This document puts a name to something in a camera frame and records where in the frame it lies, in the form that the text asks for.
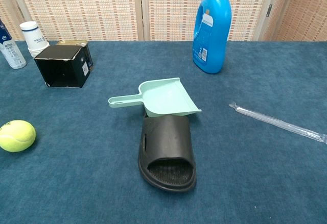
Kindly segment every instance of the table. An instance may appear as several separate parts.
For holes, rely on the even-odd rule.
[[[0,150],[0,223],[324,223],[327,145],[235,112],[238,105],[327,132],[327,42],[229,42],[219,74],[192,62],[191,42],[90,42],[83,88],[47,88],[28,64],[0,57],[0,124],[37,131]],[[197,186],[169,193],[137,166],[144,109],[108,98],[180,77],[202,109],[189,116]]]

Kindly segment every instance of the tennis ball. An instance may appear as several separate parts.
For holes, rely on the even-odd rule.
[[[13,120],[0,128],[0,147],[9,152],[19,152],[33,144],[34,127],[24,120]]]

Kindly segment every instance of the slide sandal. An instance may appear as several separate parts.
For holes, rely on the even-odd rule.
[[[138,155],[139,170],[151,185],[184,192],[196,184],[189,119],[165,115],[145,117]]]

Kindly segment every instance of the plastic bottle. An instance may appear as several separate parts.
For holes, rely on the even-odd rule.
[[[7,62],[13,69],[26,66],[26,61],[22,56],[18,46],[9,34],[6,26],[0,19],[0,51],[4,54]]]
[[[193,61],[203,71],[220,71],[225,59],[230,23],[229,0],[202,0],[194,27]]]

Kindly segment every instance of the light green dustpan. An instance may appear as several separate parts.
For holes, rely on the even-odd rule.
[[[149,117],[165,114],[184,116],[201,112],[186,92],[179,78],[150,80],[141,83],[139,94],[116,96],[108,100],[112,108],[144,104]]]

